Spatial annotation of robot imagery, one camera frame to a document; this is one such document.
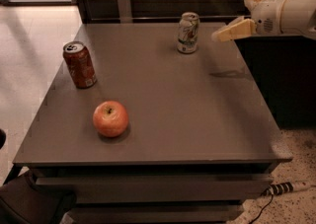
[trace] speckled floor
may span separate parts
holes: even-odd
[[[0,5],[0,128],[7,133],[0,150],[0,183],[62,61],[63,45],[74,39],[80,25],[75,6]],[[294,159],[274,170],[275,183],[308,181],[316,185],[316,128],[281,132]],[[269,200],[245,201],[245,212],[229,223],[249,223]],[[316,187],[276,196],[255,223],[314,224],[315,205]]]
[[[293,153],[290,163],[280,164],[272,173],[274,184],[307,181],[312,184],[309,190],[275,196],[265,208],[258,224],[314,224],[316,223],[316,128],[291,129],[282,131],[282,137]],[[259,197],[244,202],[245,212],[227,224],[248,224],[259,214],[271,197]]]

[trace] can lid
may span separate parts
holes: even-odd
[[[182,18],[186,21],[196,21],[198,20],[198,14],[194,12],[186,12],[182,15]]]
[[[67,53],[77,53],[84,48],[84,44],[81,41],[72,41],[63,47],[63,51]]]

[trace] drawer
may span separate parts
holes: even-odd
[[[44,187],[67,187],[78,203],[245,200],[256,198],[272,182],[258,175],[110,175],[38,178]]]
[[[236,219],[241,205],[214,203],[131,204],[80,207],[68,214],[78,224],[102,223],[223,223]]]

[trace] soda can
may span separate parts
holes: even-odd
[[[70,76],[77,88],[88,88],[97,82],[88,48],[81,41],[72,41],[63,47]]]
[[[178,51],[193,53],[198,47],[198,14],[187,12],[182,15],[178,31]]]

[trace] black cable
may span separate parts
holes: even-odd
[[[265,210],[265,208],[266,208],[268,205],[271,204],[271,202],[273,201],[273,199],[274,199],[274,195],[271,194],[271,199],[270,199],[269,203],[266,204],[266,205],[261,209],[261,211],[260,211],[260,213],[258,214],[258,216],[257,216],[255,219],[253,219],[251,222],[249,222],[249,224],[254,223],[256,220],[258,220],[258,219],[260,218],[260,216],[261,216],[261,214],[263,213],[263,211]]]

